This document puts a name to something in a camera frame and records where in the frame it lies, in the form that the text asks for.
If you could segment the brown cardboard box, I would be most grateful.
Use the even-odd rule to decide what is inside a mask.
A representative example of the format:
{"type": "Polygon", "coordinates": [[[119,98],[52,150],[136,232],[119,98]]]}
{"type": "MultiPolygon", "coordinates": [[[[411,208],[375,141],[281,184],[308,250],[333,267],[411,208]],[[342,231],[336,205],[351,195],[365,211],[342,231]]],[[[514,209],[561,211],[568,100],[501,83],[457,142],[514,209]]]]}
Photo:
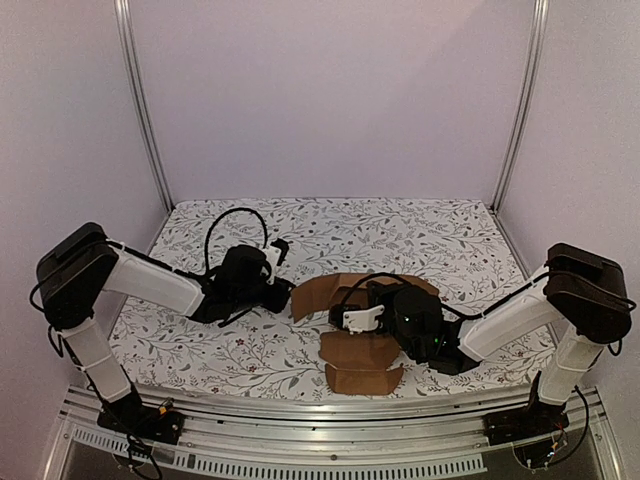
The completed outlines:
{"type": "MultiPolygon", "coordinates": [[[[335,305],[372,306],[367,285],[413,284],[439,296],[428,281],[413,275],[336,273],[315,277],[291,292],[291,313],[295,322],[335,305]]],[[[394,362],[400,346],[389,334],[379,331],[350,334],[336,327],[320,335],[319,356],[325,362],[325,377],[332,392],[344,395],[385,396],[398,387],[404,369],[394,362]]]]}

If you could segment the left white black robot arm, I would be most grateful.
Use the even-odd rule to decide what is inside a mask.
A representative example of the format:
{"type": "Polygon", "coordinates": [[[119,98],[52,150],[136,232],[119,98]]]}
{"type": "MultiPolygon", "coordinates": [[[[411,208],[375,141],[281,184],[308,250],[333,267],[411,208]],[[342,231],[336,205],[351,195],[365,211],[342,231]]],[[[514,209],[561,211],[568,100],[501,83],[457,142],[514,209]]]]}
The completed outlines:
{"type": "Polygon", "coordinates": [[[77,368],[111,403],[111,419],[128,434],[148,426],[146,408],[130,395],[133,385],[117,360],[96,306],[104,295],[135,298],[199,324],[227,326],[253,308],[281,312],[293,285],[278,269],[289,244],[278,238],[262,248],[229,248],[222,263],[203,274],[186,272],[138,252],[87,222],[47,252],[36,266],[30,294],[77,368]]]}

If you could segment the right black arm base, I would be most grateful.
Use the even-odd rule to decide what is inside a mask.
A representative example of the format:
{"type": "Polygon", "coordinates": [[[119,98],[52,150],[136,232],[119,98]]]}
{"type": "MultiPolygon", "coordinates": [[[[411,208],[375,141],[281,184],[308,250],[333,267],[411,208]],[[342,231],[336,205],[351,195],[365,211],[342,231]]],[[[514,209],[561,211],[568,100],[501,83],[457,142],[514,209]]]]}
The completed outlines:
{"type": "Polygon", "coordinates": [[[491,446],[550,434],[569,426],[565,403],[552,405],[540,399],[540,377],[541,372],[538,372],[526,405],[488,413],[482,417],[483,434],[491,446]]]}

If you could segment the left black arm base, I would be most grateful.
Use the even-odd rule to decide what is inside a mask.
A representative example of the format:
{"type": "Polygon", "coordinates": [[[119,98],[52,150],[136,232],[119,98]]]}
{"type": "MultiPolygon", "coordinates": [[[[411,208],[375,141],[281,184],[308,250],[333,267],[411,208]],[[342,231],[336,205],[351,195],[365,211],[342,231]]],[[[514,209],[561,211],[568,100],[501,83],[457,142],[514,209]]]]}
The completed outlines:
{"type": "Polygon", "coordinates": [[[159,406],[142,401],[136,387],[114,402],[99,396],[101,412],[97,424],[105,429],[128,434],[132,438],[177,445],[182,434],[185,415],[174,408],[168,397],[159,406]]]}

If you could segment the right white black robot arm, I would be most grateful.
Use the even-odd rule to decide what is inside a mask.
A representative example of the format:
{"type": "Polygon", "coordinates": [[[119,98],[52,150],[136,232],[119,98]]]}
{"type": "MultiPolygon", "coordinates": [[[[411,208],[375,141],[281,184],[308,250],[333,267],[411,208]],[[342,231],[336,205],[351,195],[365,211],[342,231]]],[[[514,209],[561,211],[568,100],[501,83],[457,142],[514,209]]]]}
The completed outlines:
{"type": "Polygon", "coordinates": [[[518,412],[517,427],[527,436],[554,422],[555,407],[568,400],[604,348],[630,332],[636,307],[618,262],[566,243],[550,247],[546,262],[524,285],[479,313],[464,314],[399,278],[371,281],[367,296],[378,311],[375,332],[390,335],[415,363],[449,376],[478,367],[544,325],[566,320],[565,334],[538,377],[536,399],[518,412]]]}

